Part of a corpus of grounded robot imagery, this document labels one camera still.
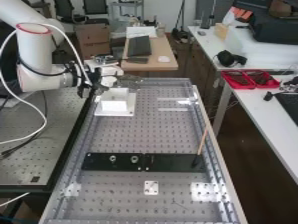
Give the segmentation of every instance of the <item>keyboard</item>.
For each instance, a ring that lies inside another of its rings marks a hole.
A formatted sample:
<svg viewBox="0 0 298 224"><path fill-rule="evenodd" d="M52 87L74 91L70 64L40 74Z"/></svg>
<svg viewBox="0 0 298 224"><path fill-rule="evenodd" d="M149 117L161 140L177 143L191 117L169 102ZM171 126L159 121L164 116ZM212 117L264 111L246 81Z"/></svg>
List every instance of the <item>keyboard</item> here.
<svg viewBox="0 0 298 224"><path fill-rule="evenodd" d="M152 55L149 36L131 38L128 45L128 57L149 55Z"/></svg>
<svg viewBox="0 0 298 224"><path fill-rule="evenodd" d="M298 126L298 94L278 93L276 97Z"/></svg>

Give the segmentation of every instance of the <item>cardboard box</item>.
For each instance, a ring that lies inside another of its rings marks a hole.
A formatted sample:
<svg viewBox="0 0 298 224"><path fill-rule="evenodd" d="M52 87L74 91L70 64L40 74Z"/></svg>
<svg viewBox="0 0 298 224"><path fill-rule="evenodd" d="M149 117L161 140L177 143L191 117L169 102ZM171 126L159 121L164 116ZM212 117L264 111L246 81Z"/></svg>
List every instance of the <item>cardboard box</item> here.
<svg viewBox="0 0 298 224"><path fill-rule="evenodd" d="M84 60L97 54L111 54L109 26L105 24L79 25L76 35Z"/></svg>
<svg viewBox="0 0 298 224"><path fill-rule="evenodd" d="M226 39L229 27L223 23L216 23L215 34L223 39Z"/></svg>

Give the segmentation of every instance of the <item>laptop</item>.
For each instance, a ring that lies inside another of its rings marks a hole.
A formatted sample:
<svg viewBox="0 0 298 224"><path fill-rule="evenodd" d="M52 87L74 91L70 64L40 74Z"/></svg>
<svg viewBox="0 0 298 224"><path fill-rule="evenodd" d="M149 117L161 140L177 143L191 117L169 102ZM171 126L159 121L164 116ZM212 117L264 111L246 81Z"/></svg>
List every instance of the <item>laptop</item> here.
<svg viewBox="0 0 298 224"><path fill-rule="evenodd" d="M131 38L128 45L128 57L149 55L152 55L152 45L149 36Z"/></svg>

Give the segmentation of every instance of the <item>red object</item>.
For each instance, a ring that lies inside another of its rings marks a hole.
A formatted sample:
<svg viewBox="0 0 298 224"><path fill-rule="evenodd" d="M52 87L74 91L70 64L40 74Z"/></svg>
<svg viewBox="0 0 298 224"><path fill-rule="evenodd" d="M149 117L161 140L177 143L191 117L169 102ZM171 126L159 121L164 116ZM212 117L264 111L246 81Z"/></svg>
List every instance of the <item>red object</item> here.
<svg viewBox="0 0 298 224"><path fill-rule="evenodd" d="M221 75L233 89L254 89L256 83L249 76L237 70L223 71Z"/></svg>
<svg viewBox="0 0 298 224"><path fill-rule="evenodd" d="M280 82L262 70L228 70L221 75L233 89L276 89Z"/></svg>
<svg viewBox="0 0 298 224"><path fill-rule="evenodd" d="M262 70L246 70L245 75L252 79L256 87L260 89L276 89L280 87L280 82L272 77L272 75Z"/></svg>
<svg viewBox="0 0 298 224"><path fill-rule="evenodd" d="M27 33L32 33L32 34L51 34L51 32L52 32L44 25L40 25L40 24L38 24L38 25L43 26L43 27L47 29L47 31L44 31L44 32L38 32L38 31L27 30L27 29L22 26L23 24L30 24L30 23L19 23L19 24L16 25L16 28L18 28L19 30L27 32Z"/></svg>
<svg viewBox="0 0 298 224"><path fill-rule="evenodd" d="M248 11L248 12L241 16L241 18L245 19L245 20L248 20L249 17L250 17L252 15L253 15L253 12L252 12L252 11Z"/></svg>
<svg viewBox="0 0 298 224"><path fill-rule="evenodd" d="M245 14L246 10L244 9L240 9L237 15L236 15L236 18L240 18L244 14Z"/></svg>

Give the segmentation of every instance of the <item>metal table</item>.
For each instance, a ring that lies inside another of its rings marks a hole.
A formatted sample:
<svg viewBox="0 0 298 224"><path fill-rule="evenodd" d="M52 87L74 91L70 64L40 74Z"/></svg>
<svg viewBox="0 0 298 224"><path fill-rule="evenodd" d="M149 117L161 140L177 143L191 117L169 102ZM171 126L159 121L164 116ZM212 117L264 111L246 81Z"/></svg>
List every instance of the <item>metal table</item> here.
<svg viewBox="0 0 298 224"><path fill-rule="evenodd" d="M137 8L141 7L141 21L144 21L145 17L144 17L144 0L137 0L135 1L135 3L120 3L120 2L112 2L109 4L109 10L111 10L111 20L115 20L115 6L119 7L132 7L135 8L135 16L137 17Z"/></svg>
<svg viewBox="0 0 298 224"><path fill-rule="evenodd" d="M48 102L48 126L39 138L24 146L11 157L0 161L0 191L48 190L58 167L66 163L67 143L85 100L80 99L76 89L46 91ZM27 98L42 111L44 99L40 92ZM23 137L43 124L38 112L20 103L0 113L0 141ZM2 145L0 151L11 149L22 142Z"/></svg>
<svg viewBox="0 0 298 224"><path fill-rule="evenodd" d="M189 79L144 79L135 91L135 117L95 117L91 107L40 223L248 223ZM205 127L205 172L81 169L92 152L195 154ZM144 194L145 181L159 181L159 195Z"/></svg>

